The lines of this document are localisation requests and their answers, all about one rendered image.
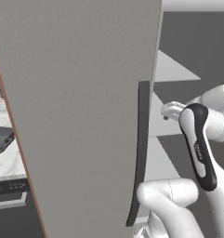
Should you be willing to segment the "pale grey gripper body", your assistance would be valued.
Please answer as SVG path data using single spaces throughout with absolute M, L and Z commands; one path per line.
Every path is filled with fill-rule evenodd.
M 180 113 L 184 110 L 185 107 L 186 107 L 185 104 L 182 104 L 177 101 L 171 101 L 162 106 L 161 115 L 163 117 L 177 121 Z

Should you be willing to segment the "pale grey fridge shelf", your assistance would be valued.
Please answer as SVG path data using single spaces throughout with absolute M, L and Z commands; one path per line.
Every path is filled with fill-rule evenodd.
M 158 96 L 152 94 L 152 105 L 150 109 L 149 136 L 169 136 L 181 133 L 178 122 L 172 119 L 165 120 L 161 115 L 162 101 Z
M 200 77 L 166 55 L 163 51 L 158 51 L 154 77 L 155 83 L 191 80 L 200 80 Z
M 165 149 L 156 137 L 149 138 L 145 181 L 153 179 L 175 179 L 179 174 Z

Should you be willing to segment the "grey fridge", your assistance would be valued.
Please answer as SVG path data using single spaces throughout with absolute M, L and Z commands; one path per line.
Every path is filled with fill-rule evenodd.
M 187 103 L 204 92 L 224 85 L 224 0 L 163 0 L 158 51 L 177 61 L 200 77 L 200 80 L 155 83 L 152 94 L 163 105 L 177 101 Z M 182 132 L 178 135 L 156 137 L 162 144 L 179 177 L 195 180 L 191 158 Z M 224 142 L 209 142 L 217 162 L 224 168 Z M 215 224 L 207 197 L 199 191 L 198 199 L 188 206 L 198 222 L 204 238 L 217 238 Z M 138 233 L 146 224 L 150 210 L 139 205 L 132 226 Z

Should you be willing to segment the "grey fridge door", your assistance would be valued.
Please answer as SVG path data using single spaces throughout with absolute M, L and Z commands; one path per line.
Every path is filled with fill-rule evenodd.
M 46 238 L 131 238 L 138 85 L 161 0 L 0 0 L 0 74 Z

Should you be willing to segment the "brown cabinet side panel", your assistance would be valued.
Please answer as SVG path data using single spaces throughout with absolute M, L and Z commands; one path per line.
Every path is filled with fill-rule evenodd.
M 26 205 L 27 193 L 32 194 L 37 216 L 43 232 L 47 238 L 39 208 L 34 198 L 32 185 L 23 161 L 23 153 L 13 126 L 13 119 L 7 102 L 0 74 L 0 195 L 21 193 L 17 200 L 0 201 L 0 209 Z

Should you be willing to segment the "black dishwasher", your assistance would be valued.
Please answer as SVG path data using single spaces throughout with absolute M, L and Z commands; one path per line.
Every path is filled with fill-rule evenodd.
M 0 181 L 0 202 L 20 199 L 23 192 L 26 206 L 0 209 L 0 238 L 46 238 L 28 179 Z

